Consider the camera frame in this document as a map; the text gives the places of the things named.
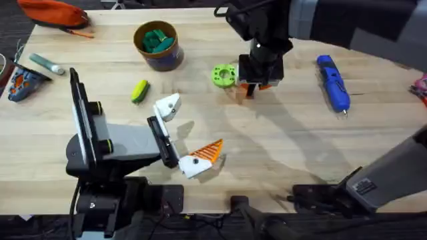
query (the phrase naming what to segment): gray robot arm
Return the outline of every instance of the gray robot arm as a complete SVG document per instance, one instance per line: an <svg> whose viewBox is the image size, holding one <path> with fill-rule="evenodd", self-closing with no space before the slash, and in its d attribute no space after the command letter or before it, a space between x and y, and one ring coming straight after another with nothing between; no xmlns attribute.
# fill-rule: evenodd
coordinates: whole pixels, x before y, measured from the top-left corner
<svg viewBox="0 0 427 240"><path fill-rule="evenodd" d="M292 0L288 34L427 72L427 1Z"/></svg>
<svg viewBox="0 0 427 240"><path fill-rule="evenodd" d="M427 71L427 0L292 0L288 34ZM346 179L369 212L427 189L427 127Z"/></svg>
<svg viewBox="0 0 427 240"><path fill-rule="evenodd" d="M229 0L225 17L250 54L239 57L239 78L252 88L278 83L289 38L357 50L427 71L427 0ZM338 185L294 185L298 209L323 208L351 216L373 213L395 199L427 189L427 127L358 169Z"/></svg>

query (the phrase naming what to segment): orange pouch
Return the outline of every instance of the orange pouch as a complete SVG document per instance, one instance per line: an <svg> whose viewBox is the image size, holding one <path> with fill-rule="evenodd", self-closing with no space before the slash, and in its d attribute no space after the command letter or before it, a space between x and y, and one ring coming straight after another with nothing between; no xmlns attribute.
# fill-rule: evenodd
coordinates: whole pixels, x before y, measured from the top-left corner
<svg viewBox="0 0 427 240"><path fill-rule="evenodd" d="M89 25L87 13L78 7L54 0L18 0L35 24L59 29L82 29Z"/></svg>

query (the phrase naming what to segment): gray marker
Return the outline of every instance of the gray marker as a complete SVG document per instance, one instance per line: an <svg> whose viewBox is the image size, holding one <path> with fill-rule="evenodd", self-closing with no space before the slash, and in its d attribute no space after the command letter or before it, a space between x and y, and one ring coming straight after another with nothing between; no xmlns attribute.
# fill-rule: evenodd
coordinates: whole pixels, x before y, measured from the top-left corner
<svg viewBox="0 0 427 240"><path fill-rule="evenodd" d="M58 75L62 75L65 73L65 70L61 66L59 66L56 63L52 63L51 61L47 60L46 58L40 55L33 53L29 56L29 58L36 64L50 70L53 73L56 73Z"/></svg>

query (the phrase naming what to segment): butcher block tabletop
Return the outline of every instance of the butcher block tabletop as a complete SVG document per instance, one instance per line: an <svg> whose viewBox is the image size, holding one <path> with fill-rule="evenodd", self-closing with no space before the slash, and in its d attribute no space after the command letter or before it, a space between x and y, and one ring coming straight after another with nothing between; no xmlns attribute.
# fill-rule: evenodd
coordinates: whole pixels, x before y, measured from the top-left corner
<svg viewBox="0 0 427 240"><path fill-rule="evenodd" d="M77 179L65 172L65 148L76 134L71 112L70 67L79 73L90 101L102 103L109 123L146 125L156 100L179 93L182 106L167 123L181 154L224 140L212 169L187 179L158 161L131 175L153 184L184 186L184 212L229 211L232 195L247 195L260 211L293 213L283 201L292 185L338 183L417 131L427 110L407 88L422 75L394 63L313 41L292 40L284 56L283 81L244 99L237 87L211 82L217 64L237 66L249 43L213 9L88 11L95 38L36 26L19 63L50 78L14 103L0 98L0 214L67 213ZM169 72L152 70L133 45L135 30L148 21L171 23L184 52ZM66 68L64 76L36 65L37 53ZM348 118L334 113L322 91L316 57L334 59L352 105ZM135 105L131 92L141 80L151 89ZM427 209L426 193L393 201L382 212Z"/></svg>

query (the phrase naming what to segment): green gear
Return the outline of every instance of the green gear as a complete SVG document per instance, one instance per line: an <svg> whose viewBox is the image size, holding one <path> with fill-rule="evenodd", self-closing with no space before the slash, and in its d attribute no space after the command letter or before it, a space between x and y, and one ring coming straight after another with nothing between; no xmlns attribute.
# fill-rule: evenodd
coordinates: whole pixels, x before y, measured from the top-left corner
<svg viewBox="0 0 427 240"><path fill-rule="evenodd" d="M230 64L216 65L211 72L212 83L221 88L234 86L236 77L236 70Z"/></svg>

